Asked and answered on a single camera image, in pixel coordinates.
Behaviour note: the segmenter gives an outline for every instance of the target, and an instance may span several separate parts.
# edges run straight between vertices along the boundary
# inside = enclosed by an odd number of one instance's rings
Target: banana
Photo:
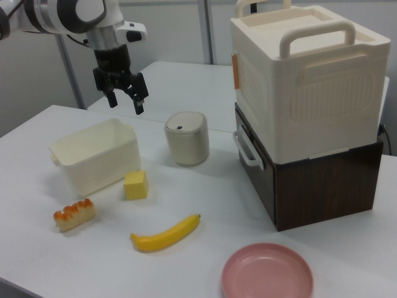
[[[131,240],[140,251],[156,251],[169,247],[193,231],[200,222],[200,214],[186,217],[175,226],[153,236],[136,236],[131,234]]]

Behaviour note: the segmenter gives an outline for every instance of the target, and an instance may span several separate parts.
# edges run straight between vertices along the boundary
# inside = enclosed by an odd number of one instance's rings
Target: pink plate
[[[310,298],[313,275],[293,250],[258,243],[230,257],[223,268],[222,286],[227,298]]]

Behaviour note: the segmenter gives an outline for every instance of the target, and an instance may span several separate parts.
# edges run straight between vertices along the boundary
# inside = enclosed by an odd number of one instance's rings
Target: white handle
[[[243,8],[247,5],[266,2],[267,0],[238,0],[236,4],[236,18],[240,19],[243,17]],[[291,8],[291,0],[283,0],[284,8]]]
[[[54,154],[51,155],[51,160],[55,166],[59,166],[61,164],[59,159]]]
[[[355,42],[355,27],[348,20],[337,20],[324,22],[320,25],[312,25],[291,29],[287,31],[280,41],[280,58],[286,59],[290,56],[291,43],[303,37],[326,34],[337,31],[345,31],[345,45],[353,45]]]
[[[237,145],[238,151],[240,151],[241,156],[248,166],[260,166],[261,169],[264,169],[263,161],[259,156],[258,152],[255,150],[251,141],[248,139],[245,131],[240,128],[239,130],[233,132],[233,140]],[[247,153],[244,151],[243,144],[247,145],[249,151],[254,156],[254,160],[250,160],[247,156]]]

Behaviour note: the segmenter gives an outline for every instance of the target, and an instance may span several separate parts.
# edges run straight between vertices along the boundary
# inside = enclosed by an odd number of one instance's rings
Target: white plastic basket
[[[52,160],[79,196],[86,196],[141,167],[132,127],[109,119],[57,140]]]
[[[274,163],[375,143],[390,40],[323,7],[231,20],[239,108]]]

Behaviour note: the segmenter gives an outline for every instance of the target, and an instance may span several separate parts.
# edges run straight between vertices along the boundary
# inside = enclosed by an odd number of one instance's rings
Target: dark brown wooden box
[[[372,209],[383,142],[284,165],[272,162],[236,104],[237,127],[247,133],[264,169],[240,160],[278,231]]]

